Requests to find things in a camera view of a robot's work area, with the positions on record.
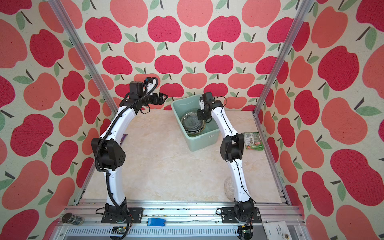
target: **black mounting plate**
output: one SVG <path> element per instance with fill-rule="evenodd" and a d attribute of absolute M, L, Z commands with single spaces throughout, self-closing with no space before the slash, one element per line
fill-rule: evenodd
<path fill-rule="evenodd" d="M 133 223 L 141 223 L 141 218 L 143 215 L 143 208 L 142 207 L 129 207 L 128 210 L 129 210 L 128 214 L 132 215 Z M 113 215 L 106 215 L 106 216 L 103 216 L 103 218 L 101 219 L 101 223 L 118 223 L 117 221 L 119 221 L 119 220 L 120 220 L 120 218 L 117 218 Z"/>
<path fill-rule="evenodd" d="M 233 207 L 222 207 L 220 208 L 220 210 L 221 210 L 221 214 L 220 214 L 221 221 L 223 223 L 239 223 L 236 220 L 235 209 Z M 252 223 L 262 223 L 262 217 L 261 216 L 259 217 L 257 214 L 260 215 L 259 208 L 255 208 Z"/>

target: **black wire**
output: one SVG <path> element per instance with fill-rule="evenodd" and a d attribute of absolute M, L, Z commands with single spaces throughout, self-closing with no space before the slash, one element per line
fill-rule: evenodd
<path fill-rule="evenodd" d="M 149 92 L 147 92 L 143 97 L 141 97 L 141 98 L 137 99 L 136 101 L 134 101 L 131 105 L 129 105 L 129 106 L 127 106 L 126 108 L 124 108 L 124 109 L 117 115 L 117 117 L 116 117 L 116 118 L 113 120 L 113 122 L 111 123 L 111 126 L 109 127 L 108 131 L 105 133 L 104 137 L 100 140 L 99 145 L 97 146 L 96 151 L 95 151 L 95 168 L 96 168 L 96 170 L 97 170 L 98 172 L 105 172 L 105 180 L 106 180 L 107 192 L 108 192 L 109 199 L 112 201 L 113 205 L 115 205 L 115 207 L 116 207 L 120 212 L 122 212 L 122 213 L 125 215 L 125 218 L 126 218 L 126 220 L 127 220 L 127 230 L 126 230 L 126 231 L 124 232 L 124 234 L 119 238 L 119 240 L 122 240 L 122 239 L 127 235 L 127 233 L 128 233 L 128 230 L 129 230 L 129 228 L 130 228 L 130 226 L 129 226 L 129 221 L 128 221 L 129 216 L 128 216 L 128 214 L 127 214 L 125 211 L 123 211 L 123 209 L 117 204 L 117 202 L 116 202 L 115 199 L 113 198 L 113 194 L 111 193 L 111 188 L 110 188 L 110 185 L 109 185 L 109 176 L 110 176 L 111 174 L 108 172 L 108 170 L 106 170 L 106 169 L 104 169 L 104 168 L 101 169 L 101 168 L 99 167 L 99 153 L 100 153 L 101 147 L 102 147 L 102 145 L 104 144 L 106 138 L 107 138 L 109 135 L 111 135 L 113 127 L 115 126 L 117 120 L 118 120 L 120 117 L 122 117 L 122 114 L 123 114 L 126 110 L 128 110 L 130 107 L 134 106 L 136 103 L 138 103 L 139 101 L 141 101 L 142 99 L 144 99 L 145 97 L 147 97 L 148 95 L 150 95 L 150 94 L 156 89 L 157 85 L 159 84 L 159 80 L 158 80 L 157 78 L 149 78 L 149 79 L 148 79 L 148 82 L 149 82 L 150 80 L 154 80 L 154 79 L 156 80 L 156 84 L 155 84 L 155 86 L 154 86 Z"/>

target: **apple wallpaper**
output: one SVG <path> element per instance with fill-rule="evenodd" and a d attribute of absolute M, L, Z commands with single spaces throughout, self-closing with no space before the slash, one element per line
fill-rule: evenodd
<path fill-rule="evenodd" d="M 111 82 L 116 102 L 125 96 L 130 81 L 155 76 L 160 80 L 156 91 L 170 98 L 151 109 L 171 110 L 173 100 L 211 91 L 227 98 L 228 109 L 253 110 L 302 1 L 74 2 L 84 24 L 77 24 L 80 16 L 72 7 L 69 16 L 90 55 L 100 53 L 94 63 Z M 303 26 L 297 51 L 309 31 Z M 74 67 L 84 69 L 83 64 Z"/>
<path fill-rule="evenodd" d="M 316 1 L 309 40 L 293 44 L 258 114 L 313 240 L 384 239 L 383 11 Z"/>
<path fill-rule="evenodd" d="M 0 239 L 48 240 L 82 193 L 111 111 L 47 1 L 0 1 L 0 12 Z"/>

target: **green snack package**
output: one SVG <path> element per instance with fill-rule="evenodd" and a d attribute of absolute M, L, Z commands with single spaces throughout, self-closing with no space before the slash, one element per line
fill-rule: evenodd
<path fill-rule="evenodd" d="M 247 149 L 253 149 L 257 151 L 263 151 L 264 146 L 260 140 L 258 132 L 245 132 L 244 133 L 244 144 Z"/>

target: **green plastic bin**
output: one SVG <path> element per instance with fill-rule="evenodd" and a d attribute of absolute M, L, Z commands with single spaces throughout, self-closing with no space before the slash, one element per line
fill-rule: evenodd
<path fill-rule="evenodd" d="M 205 129 L 194 137 L 190 137 L 185 131 L 183 125 L 181 124 L 180 119 L 184 116 L 185 113 L 200 109 L 199 100 L 201 98 L 200 94 L 193 95 L 191 97 L 183 98 L 172 102 L 172 111 L 176 116 L 177 123 L 185 141 L 187 142 L 189 150 L 192 152 L 207 147 L 209 145 L 215 144 L 217 142 L 220 129 L 218 128 L 217 123 L 214 119 L 210 123 L 205 125 Z"/>

